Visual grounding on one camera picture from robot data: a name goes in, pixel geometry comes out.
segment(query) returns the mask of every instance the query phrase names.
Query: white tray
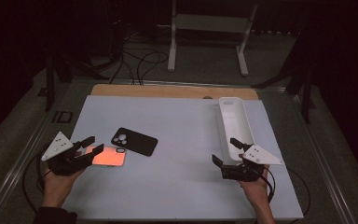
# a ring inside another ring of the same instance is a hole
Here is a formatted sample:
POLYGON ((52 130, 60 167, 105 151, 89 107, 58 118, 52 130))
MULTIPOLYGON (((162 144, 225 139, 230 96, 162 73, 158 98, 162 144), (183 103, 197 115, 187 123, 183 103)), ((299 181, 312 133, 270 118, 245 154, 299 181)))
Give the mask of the white tray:
POLYGON ((217 124, 223 154, 223 164, 236 165, 242 163, 239 154, 244 153, 230 144, 230 138, 236 138, 244 144, 255 144, 243 100, 238 97, 222 97, 219 99, 220 113, 217 124))

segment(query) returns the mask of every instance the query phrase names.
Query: white stand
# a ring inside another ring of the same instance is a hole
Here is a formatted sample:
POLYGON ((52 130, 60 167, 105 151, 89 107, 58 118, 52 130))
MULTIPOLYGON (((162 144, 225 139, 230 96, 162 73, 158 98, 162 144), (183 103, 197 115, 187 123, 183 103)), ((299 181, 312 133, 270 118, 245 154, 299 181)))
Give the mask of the white stand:
POLYGON ((257 5, 253 5, 252 12, 248 18, 234 18, 234 17, 215 17, 215 16, 202 16, 202 15, 186 15, 176 14, 176 0, 172 0, 172 26, 171 26, 171 47, 170 57, 168 60, 168 71, 175 70, 176 58, 176 29, 187 30, 201 30, 201 31, 220 31, 231 33, 242 33, 243 40, 237 46, 238 62, 240 64, 241 74, 248 76, 248 68, 243 56, 246 42, 251 32, 253 20, 257 5))

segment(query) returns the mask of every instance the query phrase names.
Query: white table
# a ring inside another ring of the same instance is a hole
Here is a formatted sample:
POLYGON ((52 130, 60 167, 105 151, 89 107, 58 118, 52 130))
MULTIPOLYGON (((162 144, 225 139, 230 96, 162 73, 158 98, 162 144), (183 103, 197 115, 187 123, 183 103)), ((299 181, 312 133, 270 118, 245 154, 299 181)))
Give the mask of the white table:
MULTIPOLYGON (((245 101, 255 139, 281 158, 261 101, 245 101)), ((221 178, 216 100, 89 96, 72 141, 95 135, 110 146, 119 127, 158 139, 151 157, 128 151, 122 167, 89 167, 64 208, 94 220, 238 220, 255 213, 236 181, 221 178)), ((302 218, 284 166, 272 166, 276 219, 302 218)))

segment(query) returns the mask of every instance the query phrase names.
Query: hand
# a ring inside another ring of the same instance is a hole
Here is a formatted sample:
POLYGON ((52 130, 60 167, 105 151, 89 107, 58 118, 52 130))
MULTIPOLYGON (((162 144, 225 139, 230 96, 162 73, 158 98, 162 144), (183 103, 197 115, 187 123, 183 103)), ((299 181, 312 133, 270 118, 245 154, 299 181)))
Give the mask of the hand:
POLYGON ((55 175, 49 169, 46 170, 45 176, 45 195, 42 207, 61 208, 66 197, 71 193, 72 186, 76 179, 85 170, 78 171, 69 176, 55 175))
MULTIPOLYGON (((266 165, 263 176, 267 179, 269 166, 266 165)), ((267 195, 267 183, 258 178, 254 182, 238 181, 245 192, 246 198, 255 210, 258 224, 275 223, 272 211, 269 206, 269 196, 267 195)))

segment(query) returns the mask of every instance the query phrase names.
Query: table leg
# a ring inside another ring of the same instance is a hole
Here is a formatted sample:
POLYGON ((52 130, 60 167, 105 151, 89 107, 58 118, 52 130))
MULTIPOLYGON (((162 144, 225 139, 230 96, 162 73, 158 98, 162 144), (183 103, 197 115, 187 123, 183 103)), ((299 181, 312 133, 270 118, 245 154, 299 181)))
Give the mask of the table leg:
POLYGON ((171 25, 171 47, 168 58, 168 71, 175 70, 176 60, 176 0, 172 0, 172 25, 171 25))
POLYGON ((246 66, 245 57, 243 56, 243 51, 245 49, 246 42, 248 41, 249 34, 251 33, 252 24, 255 18, 255 12, 257 11, 258 5, 254 5, 252 12, 249 15, 248 23, 246 25, 245 31, 243 33, 243 40, 239 46, 237 46, 237 56, 238 62, 240 64, 241 75, 247 77, 249 75, 248 67, 246 66))

